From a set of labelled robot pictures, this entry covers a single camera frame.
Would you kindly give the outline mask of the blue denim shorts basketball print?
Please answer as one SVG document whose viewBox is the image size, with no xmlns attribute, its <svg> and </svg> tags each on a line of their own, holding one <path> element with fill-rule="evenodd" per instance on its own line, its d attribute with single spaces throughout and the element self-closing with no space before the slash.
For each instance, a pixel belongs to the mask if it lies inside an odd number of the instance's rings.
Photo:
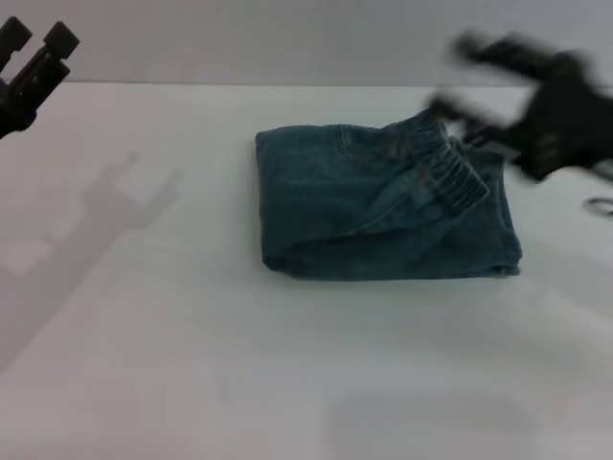
<svg viewBox="0 0 613 460">
<path fill-rule="evenodd" d="M 271 270 L 349 282 L 519 272 L 503 157 L 450 135 L 428 111 L 381 128 L 262 131 L 255 157 Z"/>
</svg>

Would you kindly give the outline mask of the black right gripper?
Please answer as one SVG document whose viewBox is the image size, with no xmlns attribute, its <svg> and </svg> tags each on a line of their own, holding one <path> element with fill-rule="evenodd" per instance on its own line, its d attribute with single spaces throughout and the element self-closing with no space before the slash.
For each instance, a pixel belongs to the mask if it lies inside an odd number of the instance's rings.
<svg viewBox="0 0 613 460">
<path fill-rule="evenodd" d="M 538 49 L 517 35 L 493 40 L 468 32 L 453 49 L 466 62 L 515 72 L 537 87 L 512 126 L 443 93 L 428 101 L 435 118 L 461 125 L 468 144 L 517 150 L 511 164 L 535 181 L 580 168 L 613 182 L 613 97 L 591 83 L 584 59 Z"/>
</svg>

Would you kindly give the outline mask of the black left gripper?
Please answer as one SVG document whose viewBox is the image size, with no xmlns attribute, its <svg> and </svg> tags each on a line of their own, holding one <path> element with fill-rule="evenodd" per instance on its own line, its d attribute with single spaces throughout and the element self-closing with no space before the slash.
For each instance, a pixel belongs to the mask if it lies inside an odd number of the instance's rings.
<svg viewBox="0 0 613 460">
<path fill-rule="evenodd" d="M 64 61 L 79 45 L 79 39 L 66 24 L 56 22 L 45 35 L 43 46 L 12 79 L 10 101 L 10 86 L 1 73 L 12 54 L 20 51 L 32 36 L 16 16 L 0 27 L 0 139 L 32 125 L 38 108 L 69 75 Z"/>
</svg>

